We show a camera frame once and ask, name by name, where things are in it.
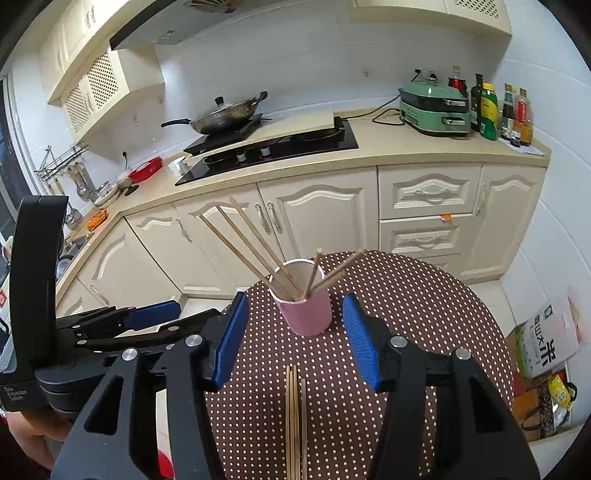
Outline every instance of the wok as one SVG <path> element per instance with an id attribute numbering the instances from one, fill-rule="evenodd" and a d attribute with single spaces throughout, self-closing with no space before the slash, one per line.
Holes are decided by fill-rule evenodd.
<path id="1" fill-rule="evenodd" d="M 250 98 L 244 102 L 227 104 L 224 103 L 223 97 L 216 98 L 217 110 L 200 118 L 199 120 L 191 120 L 188 118 L 180 118 L 178 120 L 171 120 L 165 122 L 161 127 L 169 125 L 191 125 L 193 129 L 202 135 L 212 135 L 222 132 L 234 125 L 244 123 L 256 112 L 256 107 L 265 98 L 267 92 L 261 92 L 259 98 Z"/>

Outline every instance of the range hood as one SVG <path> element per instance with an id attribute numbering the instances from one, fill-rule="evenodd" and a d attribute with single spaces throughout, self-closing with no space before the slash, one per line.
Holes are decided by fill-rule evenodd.
<path id="1" fill-rule="evenodd" d="M 145 42 L 175 45 L 228 18 L 278 1 L 156 0 L 111 37 L 111 48 L 130 48 Z"/>

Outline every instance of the brown tablecloth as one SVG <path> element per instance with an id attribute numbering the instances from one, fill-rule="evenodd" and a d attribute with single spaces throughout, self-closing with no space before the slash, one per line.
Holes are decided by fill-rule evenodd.
<path id="1" fill-rule="evenodd" d="M 350 252 L 327 255 L 330 271 Z M 285 365 L 299 365 L 308 382 L 308 475 L 365 480 L 378 440 L 386 395 L 357 373 L 341 320 L 342 297 L 354 292 L 368 315 L 419 347 L 449 353 L 468 348 L 503 399 L 513 400 L 504 338 L 480 299 L 463 283 L 418 260 L 371 252 L 331 289 L 333 323 L 316 338 L 289 329 L 267 288 L 248 290 L 250 318 L 231 380 L 207 395 L 212 429 L 228 479 L 284 479 Z M 421 473 L 430 470 L 436 394 L 426 392 Z"/>

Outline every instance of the power cord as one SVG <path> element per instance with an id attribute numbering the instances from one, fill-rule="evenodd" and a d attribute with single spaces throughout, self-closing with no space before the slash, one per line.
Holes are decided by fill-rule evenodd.
<path id="1" fill-rule="evenodd" d="M 411 82 L 414 82 L 418 76 L 421 74 L 421 70 L 420 69 L 415 69 L 415 73 L 416 75 L 413 77 L 413 79 L 411 80 Z M 377 112 L 379 109 L 385 107 L 386 105 L 389 105 L 390 103 L 392 103 L 395 100 L 398 100 L 400 98 L 400 94 L 398 94 L 396 97 L 394 97 L 392 100 L 387 101 L 385 104 L 380 105 L 379 107 L 377 107 L 376 109 L 372 110 L 371 112 L 368 113 L 362 113 L 361 115 L 354 115 L 354 116 L 348 116 L 348 117 L 344 117 L 343 120 L 350 120 L 352 118 L 361 118 L 363 116 L 368 116 L 368 115 L 372 115 L 373 113 Z M 400 127 L 401 125 L 404 125 L 404 123 L 399 123 L 399 124 L 390 124 L 387 122 L 378 122 L 378 118 L 380 118 L 382 115 L 384 115 L 386 112 L 389 112 L 391 110 L 396 110 L 397 112 L 400 112 L 400 110 L 398 108 L 388 108 L 387 110 L 384 110 L 381 114 L 379 114 L 378 116 L 374 117 L 372 119 L 372 122 L 375 124 L 381 124 L 381 125 L 393 125 L 395 127 Z"/>

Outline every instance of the pink cup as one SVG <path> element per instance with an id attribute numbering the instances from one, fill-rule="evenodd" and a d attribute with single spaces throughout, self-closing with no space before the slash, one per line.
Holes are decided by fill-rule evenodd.
<path id="1" fill-rule="evenodd" d="M 305 258 L 296 258 L 285 262 L 284 265 L 295 282 L 301 288 L 305 288 L 310 271 L 314 267 L 314 262 Z M 285 278 L 283 274 L 279 273 L 279 275 L 282 280 Z M 317 284 L 323 278 L 324 271 L 318 266 L 312 285 Z M 269 281 L 272 285 L 277 285 L 277 279 L 273 278 L 273 276 Z M 325 288 L 314 293 L 309 299 L 299 301 L 281 300 L 272 290 L 269 290 L 269 292 L 289 328 L 296 335 L 305 337 L 316 336 L 329 327 L 332 321 L 332 308 L 330 307 L 329 292 Z"/>

